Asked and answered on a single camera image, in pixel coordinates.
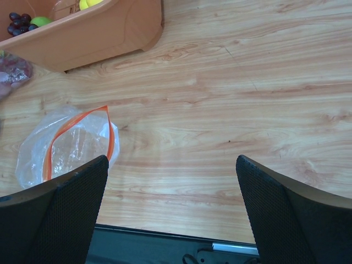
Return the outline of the fake yellow mango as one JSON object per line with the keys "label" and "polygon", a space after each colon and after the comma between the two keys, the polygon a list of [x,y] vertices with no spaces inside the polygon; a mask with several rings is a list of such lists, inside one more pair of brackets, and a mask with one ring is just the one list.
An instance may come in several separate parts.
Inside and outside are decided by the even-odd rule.
{"label": "fake yellow mango", "polygon": [[87,8],[93,7],[99,3],[101,3],[103,0],[80,0],[79,1],[79,8],[80,10],[85,10]]}

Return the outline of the fake green pear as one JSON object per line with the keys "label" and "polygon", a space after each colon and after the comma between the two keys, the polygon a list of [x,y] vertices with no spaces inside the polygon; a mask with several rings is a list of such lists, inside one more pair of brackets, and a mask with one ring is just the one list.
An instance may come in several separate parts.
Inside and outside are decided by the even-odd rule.
{"label": "fake green pear", "polygon": [[30,21],[30,24],[33,24],[33,25],[36,25],[38,27],[42,27],[42,26],[45,26],[49,23],[51,23],[53,20],[51,20],[50,18],[48,17],[45,17],[45,16],[37,16],[37,17],[34,17],[31,21]]}

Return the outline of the orange plastic basket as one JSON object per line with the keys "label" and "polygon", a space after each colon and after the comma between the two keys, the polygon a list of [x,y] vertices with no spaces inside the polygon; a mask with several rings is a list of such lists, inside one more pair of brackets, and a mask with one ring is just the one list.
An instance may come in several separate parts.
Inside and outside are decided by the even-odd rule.
{"label": "orange plastic basket", "polygon": [[[9,13],[52,19],[13,37]],[[1,1],[1,49],[54,72],[64,72],[136,50],[151,49],[162,35],[161,1]]]}

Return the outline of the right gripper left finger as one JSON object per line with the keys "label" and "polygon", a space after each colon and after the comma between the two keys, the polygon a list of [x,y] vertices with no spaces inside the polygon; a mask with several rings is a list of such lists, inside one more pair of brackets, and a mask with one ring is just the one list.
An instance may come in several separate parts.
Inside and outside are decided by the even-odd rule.
{"label": "right gripper left finger", "polygon": [[85,263],[108,178],[99,156],[1,197],[1,263]]}

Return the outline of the orange zip top bag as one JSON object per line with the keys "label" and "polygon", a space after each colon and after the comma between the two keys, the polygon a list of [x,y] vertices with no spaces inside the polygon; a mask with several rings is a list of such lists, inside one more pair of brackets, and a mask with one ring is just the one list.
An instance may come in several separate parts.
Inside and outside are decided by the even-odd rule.
{"label": "orange zip top bag", "polygon": [[118,127],[107,106],[81,111],[64,106],[45,115],[24,140],[15,176],[24,189],[68,173],[104,155],[112,166],[120,153]]}

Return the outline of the fake purple grapes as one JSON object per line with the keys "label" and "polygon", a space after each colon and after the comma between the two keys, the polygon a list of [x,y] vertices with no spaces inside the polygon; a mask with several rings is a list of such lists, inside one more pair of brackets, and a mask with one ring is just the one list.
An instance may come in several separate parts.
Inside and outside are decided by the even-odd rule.
{"label": "fake purple grapes", "polygon": [[7,33],[11,36],[18,36],[39,27],[31,22],[32,17],[29,14],[20,15],[16,12],[11,12],[9,13],[9,19],[11,22],[7,27]]}

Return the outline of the polka dot zip bag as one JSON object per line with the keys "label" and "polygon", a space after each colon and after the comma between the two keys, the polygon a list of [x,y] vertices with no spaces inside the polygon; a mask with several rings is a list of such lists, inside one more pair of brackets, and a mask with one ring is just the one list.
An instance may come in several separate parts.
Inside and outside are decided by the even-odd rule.
{"label": "polka dot zip bag", "polygon": [[1,50],[1,101],[22,87],[33,75],[32,64]]}

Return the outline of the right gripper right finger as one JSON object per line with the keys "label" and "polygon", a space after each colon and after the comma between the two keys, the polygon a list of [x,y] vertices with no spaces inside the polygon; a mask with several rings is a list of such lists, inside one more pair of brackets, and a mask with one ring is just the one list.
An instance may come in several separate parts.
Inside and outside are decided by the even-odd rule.
{"label": "right gripper right finger", "polygon": [[351,199],[240,155],[236,174],[261,263],[351,263]]}

